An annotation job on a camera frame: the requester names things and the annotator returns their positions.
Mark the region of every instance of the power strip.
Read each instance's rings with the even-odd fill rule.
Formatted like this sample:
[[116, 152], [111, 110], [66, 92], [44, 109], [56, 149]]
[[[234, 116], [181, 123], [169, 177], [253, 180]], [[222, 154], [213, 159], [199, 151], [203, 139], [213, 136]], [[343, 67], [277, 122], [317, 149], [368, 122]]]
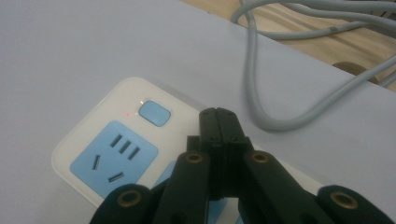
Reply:
[[[98, 207], [113, 189], [152, 188], [170, 176], [187, 136], [199, 135], [199, 111], [146, 80], [123, 80], [55, 148], [52, 166]], [[303, 188], [321, 185], [282, 162]], [[242, 223], [236, 199], [209, 205], [208, 223]]]

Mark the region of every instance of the brass screw insert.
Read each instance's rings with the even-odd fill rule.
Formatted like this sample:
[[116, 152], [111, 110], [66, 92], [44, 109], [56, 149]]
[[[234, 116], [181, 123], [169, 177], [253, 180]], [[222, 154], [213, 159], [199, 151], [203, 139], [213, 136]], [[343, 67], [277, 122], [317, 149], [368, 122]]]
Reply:
[[346, 209], [356, 209], [359, 207], [358, 202], [350, 195], [341, 191], [335, 191], [330, 194], [333, 202]]
[[142, 194], [137, 190], [130, 189], [120, 194], [117, 203], [121, 207], [131, 207], [140, 203], [141, 200]]
[[191, 163], [198, 163], [198, 162], [203, 161], [203, 160], [204, 160], [204, 157], [201, 156], [200, 154], [194, 153], [194, 154], [188, 155], [188, 156], [186, 157], [186, 160], [187, 160], [188, 162], [191, 162]]
[[253, 159], [255, 162], [258, 162], [258, 163], [266, 163], [270, 160], [265, 154], [263, 154], [261, 152], [254, 152], [251, 155], [251, 159]]

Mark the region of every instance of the power cord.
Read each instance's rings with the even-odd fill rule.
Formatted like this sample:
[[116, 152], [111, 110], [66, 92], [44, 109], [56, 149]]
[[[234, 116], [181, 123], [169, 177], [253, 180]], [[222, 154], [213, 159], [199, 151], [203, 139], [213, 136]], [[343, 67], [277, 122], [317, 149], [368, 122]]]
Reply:
[[352, 78], [338, 90], [328, 95], [323, 101], [314, 105], [305, 114], [295, 119], [273, 119], [263, 109], [262, 102], [256, 86], [256, 61], [257, 61], [257, 26], [250, 10], [255, 7], [261, 7], [273, 3], [281, 3], [286, 7], [296, 10], [306, 15], [353, 21], [347, 24], [334, 26], [327, 29], [316, 31], [299, 32], [299, 33], [272, 33], [262, 32], [263, 35], [275, 39], [301, 39], [313, 38], [324, 35], [336, 34], [346, 30], [361, 27], [366, 24], [373, 24], [396, 31], [396, 22], [380, 18], [377, 16], [362, 14], [373, 10], [396, 11], [396, 4], [389, 2], [372, 2], [372, 1], [335, 1], [335, 0], [258, 0], [255, 2], [246, 2], [240, 0], [241, 7], [233, 14], [231, 21], [237, 23], [238, 19], [245, 14], [247, 18], [247, 64], [245, 66], [247, 98], [252, 107], [252, 113], [260, 128], [267, 131], [288, 131], [301, 128], [307, 123], [317, 118], [325, 109], [333, 105], [341, 97], [352, 91], [362, 82], [367, 81], [378, 73], [385, 71], [396, 64], [396, 55], [391, 56], [381, 64], [361, 73]]
[[396, 81], [396, 71], [390, 73], [384, 80], [378, 83], [378, 86], [386, 88], [390, 84]]

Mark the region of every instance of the table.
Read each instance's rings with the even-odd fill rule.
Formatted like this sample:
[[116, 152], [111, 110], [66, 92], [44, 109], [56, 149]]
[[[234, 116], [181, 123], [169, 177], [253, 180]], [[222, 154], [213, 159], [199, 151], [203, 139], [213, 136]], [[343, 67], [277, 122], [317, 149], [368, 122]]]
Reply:
[[[396, 219], [392, 91], [363, 83], [302, 129], [271, 133], [249, 114], [246, 29], [196, 7], [6, 1], [0, 28], [0, 223], [89, 223], [95, 207], [55, 174], [51, 154], [127, 77], [198, 110], [232, 110], [257, 146], [324, 185], [358, 191]], [[268, 38], [258, 42], [259, 95], [278, 119], [304, 113], [352, 78]]]

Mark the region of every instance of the wooden surface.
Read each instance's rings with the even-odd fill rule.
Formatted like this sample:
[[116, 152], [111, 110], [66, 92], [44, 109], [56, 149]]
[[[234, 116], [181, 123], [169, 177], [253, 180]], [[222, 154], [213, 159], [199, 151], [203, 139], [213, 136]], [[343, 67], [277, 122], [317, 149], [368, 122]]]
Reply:
[[[238, 0], [182, 1], [205, 10], [208, 13], [218, 15], [226, 20], [229, 20], [240, 6]], [[258, 29], [265, 31], [307, 31], [345, 23], [340, 20], [307, 17], [282, 7], [279, 4], [257, 8], [254, 10], [254, 16]], [[241, 18], [239, 22], [242, 25], [246, 25], [245, 18]], [[328, 64], [350, 62], [361, 65], [367, 69], [385, 61], [393, 54], [396, 54], [396, 39], [381, 35], [366, 28], [315, 39], [279, 42]], [[376, 78], [380, 81], [395, 70], [396, 65], [379, 74]], [[396, 91], [396, 83], [390, 85], [388, 89]]]

